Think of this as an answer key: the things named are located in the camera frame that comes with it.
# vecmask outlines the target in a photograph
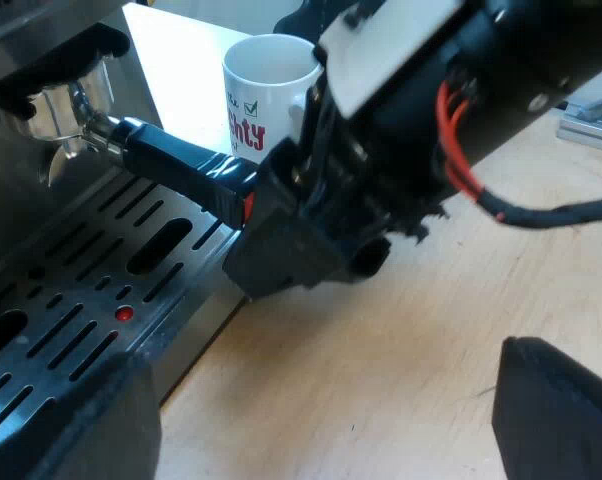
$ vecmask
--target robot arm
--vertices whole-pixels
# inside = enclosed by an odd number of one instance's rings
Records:
[[[224,266],[253,298],[374,275],[385,235],[420,241],[422,219],[444,214],[457,190],[510,225],[602,220],[602,202],[521,209],[470,171],[602,70],[602,1],[379,3],[361,2],[321,37],[326,74],[308,92],[302,140],[259,168]]]

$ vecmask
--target white wall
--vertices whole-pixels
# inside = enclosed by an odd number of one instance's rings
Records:
[[[251,35],[270,33],[303,0],[156,0],[154,6]],[[602,74],[569,97],[577,105],[602,99]]]
[[[155,8],[239,30],[251,35],[272,33],[282,17],[302,0],[156,0]]]

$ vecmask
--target portafilter handle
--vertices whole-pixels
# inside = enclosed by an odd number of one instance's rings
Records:
[[[82,139],[129,172],[198,203],[233,229],[246,220],[258,164],[188,143],[135,118],[95,112],[76,92]]]

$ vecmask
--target wooden surface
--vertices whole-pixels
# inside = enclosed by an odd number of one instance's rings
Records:
[[[602,196],[602,152],[548,115],[477,167],[529,205]],[[602,225],[547,233],[446,203],[367,283],[244,308],[162,410],[160,480],[505,478],[501,342],[542,337],[602,375]]]

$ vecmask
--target drip tray grate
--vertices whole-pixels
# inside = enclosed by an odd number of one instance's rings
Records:
[[[190,200],[122,173],[8,267],[0,275],[0,441],[54,408],[109,355],[142,345],[219,271],[234,236]],[[239,299],[215,312],[217,327]],[[184,303],[196,311],[202,302]]]

